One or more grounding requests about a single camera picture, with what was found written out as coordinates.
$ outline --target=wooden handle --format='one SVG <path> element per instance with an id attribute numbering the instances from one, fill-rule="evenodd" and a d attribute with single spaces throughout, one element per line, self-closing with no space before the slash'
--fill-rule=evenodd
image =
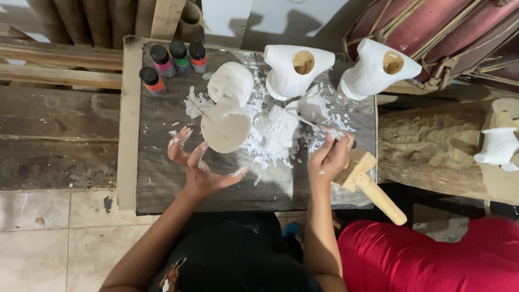
<path id="1" fill-rule="evenodd" d="M 402 225 L 407 221 L 404 212 L 393 203 L 388 195 L 367 174 L 360 174 L 355 183 L 396 225 Z"/>

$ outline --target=finger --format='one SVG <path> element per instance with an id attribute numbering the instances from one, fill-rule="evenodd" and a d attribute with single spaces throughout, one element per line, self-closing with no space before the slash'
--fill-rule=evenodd
<path id="1" fill-rule="evenodd" d="M 328 155 L 328 152 L 332 149 L 333 146 L 333 136 L 332 134 L 326 134 L 326 141 L 313 153 L 312 158 L 310 159 L 310 163 L 319 163 L 321 164 L 324 158 Z"/>
<path id="2" fill-rule="evenodd" d="M 187 127 L 182 128 L 180 132 L 175 134 L 168 143 L 168 157 L 169 159 L 186 166 L 189 155 L 184 152 L 184 142 L 189 138 L 191 130 Z"/>
<path id="3" fill-rule="evenodd" d="M 353 146 L 353 142 L 355 141 L 355 136 L 343 131 L 344 137 L 342 137 L 336 144 L 334 153 L 331 157 L 331 160 L 334 163 L 344 164 L 346 162 L 346 158 L 348 157 L 348 153 Z"/>
<path id="4" fill-rule="evenodd" d="M 230 185 L 240 182 L 248 170 L 249 170 L 248 167 L 245 167 L 245 168 L 240 167 L 238 169 L 238 171 L 236 171 L 235 173 L 226 175 L 226 176 L 222 176 L 220 181 L 217 183 L 217 187 L 219 189 L 224 189 Z"/>
<path id="5" fill-rule="evenodd" d="M 187 160 L 187 166 L 193 169 L 205 170 L 206 168 L 202 162 L 202 157 L 208 148 L 209 145 L 207 144 L 207 141 L 204 141 L 202 144 L 196 147 L 193 153 L 191 153 L 191 156 L 189 156 L 189 159 Z"/>

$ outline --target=wooden plank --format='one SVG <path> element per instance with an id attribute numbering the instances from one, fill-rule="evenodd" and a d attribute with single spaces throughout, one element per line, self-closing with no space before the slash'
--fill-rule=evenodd
<path id="1" fill-rule="evenodd" d="M 121 89 L 121 74 L 0 64 L 0 79 Z"/>
<path id="2" fill-rule="evenodd" d="M 135 17 L 135 35 L 149 37 L 152 33 L 153 15 L 157 0 L 138 0 Z"/>
<path id="3" fill-rule="evenodd" d="M 34 39 L 20 30 L 13 28 L 6 23 L 0 23 L 0 37 L 11 37 L 17 39 L 25 39 L 27 41 L 33 41 Z"/>
<path id="4" fill-rule="evenodd" d="M 116 142 L 120 96 L 0 86 L 0 139 Z"/>
<path id="5" fill-rule="evenodd" d="M 139 144 L 139 112 L 141 80 L 136 74 L 142 67 L 142 47 L 147 39 L 127 36 L 124 40 L 117 177 L 117 205 L 121 210 L 135 210 L 137 185 L 137 152 Z"/>
<path id="6" fill-rule="evenodd" d="M 45 36 L 51 43 L 72 44 L 72 39 L 66 31 L 53 0 L 27 0 L 27 3 L 34 16 L 44 27 L 47 32 Z"/>
<path id="7" fill-rule="evenodd" d="M 157 0 L 151 38 L 173 40 L 186 0 Z"/>
<path id="8" fill-rule="evenodd" d="M 110 9 L 106 0 L 83 0 L 88 26 L 94 47 L 112 48 L 110 27 Z"/>
<path id="9" fill-rule="evenodd" d="M 137 0 L 111 0 L 112 42 L 114 49 L 122 49 L 122 39 L 133 34 Z"/>
<path id="10" fill-rule="evenodd" d="M 54 0 L 54 3 L 74 44 L 91 47 L 92 38 L 81 0 Z"/>
<path id="11" fill-rule="evenodd" d="M 0 149 L 0 191 L 116 187 L 116 143 L 19 140 Z"/>
<path id="12" fill-rule="evenodd" d="M 149 49 L 158 42 L 149 42 L 144 46 L 143 65 L 150 65 Z M 242 63 L 257 75 L 255 91 L 252 94 L 251 104 L 260 102 L 261 108 L 267 112 L 273 104 L 284 106 L 286 102 L 274 101 L 270 96 L 263 96 L 260 81 L 270 71 L 261 55 L 244 54 L 239 51 L 221 51 L 207 49 L 209 56 L 208 72 L 215 72 L 225 62 L 235 61 Z M 319 75 L 314 84 L 323 83 L 322 95 L 330 101 L 328 107 L 334 116 L 344 114 L 350 116 L 347 125 L 356 129 L 356 147 L 376 155 L 376 116 L 375 100 L 370 96 L 362 101 L 340 99 L 337 88 L 340 77 L 349 64 L 336 62 L 332 70 Z M 141 105 L 139 118 L 139 149 L 136 185 L 136 209 L 141 213 L 160 213 L 165 210 L 177 192 L 185 183 L 184 168 L 167 157 L 166 148 L 171 136 L 168 131 L 180 130 L 183 125 L 190 125 L 194 130 L 185 148 L 190 150 L 203 141 L 200 134 L 200 118 L 191 119 L 185 113 L 185 98 L 190 86 L 195 87 L 195 93 L 207 92 L 208 80 L 201 74 L 193 71 L 165 79 L 168 92 L 162 97 L 152 97 L 145 88 L 141 88 Z M 322 141 L 321 136 L 312 136 L 312 140 Z M 249 154 L 245 149 L 238 149 L 233 153 L 220 154 L 208 150 L 204 160 L 211 169 L 219 174 L 229 174 L 239 166 L 251 166 L 249 173 L 242 182 L 227 188 L 225 191 L 209 197 L 199 207 L 198 211 L 266 211 L 266 210 L 298 210 L 306 209 L 308 204 L 309 188 L 306 168 L 308 151 L 299 144 L 299 151 L 295 159 L 289 161 L 294 168 L 278 161 L 277 166 L 262 169 L 261 164 L 253 163 L 256 155 Z M 254 181 L 261 175 L 261 180 L 254 185 Z M 371 201 L 359 190 L 349 192 L 344 188 L 334 186 L 331 193 L 332 205 L 366 205 Z"/>
<path id="13" fill-rule="evenodd" d="M 0 37 L 0 58 L 98 69 L 122 70 L 122 51 Z"/>

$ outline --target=wooden table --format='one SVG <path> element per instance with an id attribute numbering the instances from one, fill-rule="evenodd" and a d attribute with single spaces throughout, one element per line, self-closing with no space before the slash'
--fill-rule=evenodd
<path id="1" fill-rule="evenodd" d="M 170 202 L 174 199 L 178 191 L 185 183 L 185 174 L 182 166 L 170 161 L 167 157 L 167 144 L 171 139 L 168 134 L 171 130 L 180 130 L 184 125 L 189 125 L 194 130 L 191 138 L 186 142 L 185 149 L 190 151 L 197 145 L 203 142 L 200 133 L 200 120 L 198 116 L 196 119 L 191 119 L 186 115 L 186 106 L 184 100 L 189 93 L 190 86 L 195 87 L 195 93 L 207 92 L 208 80 L 202 78 L 202 74 L 197 74 L 193 70 L 188 73 L 177 74 L 173 78 L 165 78 L 167 86 L 167 93 L 162 97 L 152 96 L 144 86 L 140 86 L 139 92 L 132 92 L 131 89 L 136 88 L 135 84 L 127 81 L 125 76 L 128 76 L 126 69 L 133 70 L 132 74 L 137 75 L 140 66 L 135 66 L 127 62 L 130 58 L 137 58 L 142 55 L 142 66 L 151 65 L 152 61 L 149 57 L 149 49 L 156 44 L 161 44 L 167 47 L 166 43 L 160 42 L 142 42 L 139 43 L 140 38 L 133 39 L 132 52 L 127 51 L 125 47 L 125 68 L 123 70 L 123 96 L 121 100 L 121 130 L 120 130 L 120 147 L 119 147 L 119 171 L 118 171 L 118 189 L 119 189 L 119 205 L 121 208 L 131 206 L 131 195 L 128 195 L 127 189 L 121 191 L 121 187 L 127 186 L 125 178 L 129 176 L 121 175 L 125 172 L 132 172 L 133 169 L 126 169 L 122 165 L 122 157 L 131 157 L 133 153 L 128 152 L 125 155 L 123 145 L 127 144 L 125 140 L 125 132 L 130 131 L 135 141 L 135 128 L 125 127 L 125 112 L 136 116 L 135 111 L 139 113 L 138 117 L 138 148 L 136 156 L 136 186 L 135 208 L 139 213 L 156 214 L 163 212 Z M 244 64 L 251 73 L 256 73 L 257 79 L 255 81 L 256 91 L 252 94 L 251 99 L 257 98 L 260 93 L 260 82 L 263 83 L 262 77 L 270 70 L 270 66 L 265 64 L 263 57 L 260 54 L 250 52 L 240 52 L 223 49 L 207 49 L 208 54 L 208 69 L 207 72 L 215 72 L 223 63 L 234 61 Z M 336 88 L 338 86 L 340 77 L 349 65 L 344 62 L 336 62 L 335 65 L 315 80 L 315 84 L 323 83 L 322 95 L 331 102 L 328 105 L 332 108 L 331 114 L 340 114 L 344 119 L 344 114 L 347 113 L 350 117 L 348 124 L 355 129 L 356 145 L 358 149 L 364 149 L 376 155 L 376 106 L 373 96 L 366 98 L 363 101 L 354 102 L 352 100 L 338 99 L 336 95 Z M 328 85 L 333 87 L 333 93 L 330 93 Z M 136 108 L 136 97 L 139 96 L 139 107 Z M 132 109 L 125 109 L 125 99 L 133 103 Z M 270 110 L 272 104 L 269 105 L 267 96 L 263 102 L 263 107 L 268 107 L 265 111 Z M 276 101 L 274 104 L 285 106 L 288 102 Z M 128 119 L 128 124 L 136 124 L 135 120 Z M 323 140 L 320 136 L 314 136 L 316 139 Z M 208 163 L 213 172 L 219 174 L 229 174 L 241 165 L 251 166 L 247 176 L 239 183 L 231 186 L 224 191 L 210 196 L 198 208 L 198 211 L 288 211 L 306 209 L 308 204 L 308 174 L 307 174 L 307 149 L 300 147 L 295 159 L 291 160 L 294 168 L 291 169 L 283 163 L 278 163 L 276 167 L 270 166 L 262 170 L 259 163 L 253 163 L 255 155 L 249 155 L 245 149 L 229 153 L 216 153 L 209 149 L 204 155 L 203 159 Z M 261 175 L 261 180 L 254 186 L 254 181 Z M 360 191 L 357 190 L 351 193 L 344 188 L 334 185 L 332 187 L 332 205 L 334 208 L 348 208 L 356 206 L 365 206 L 371 201 Z"/>

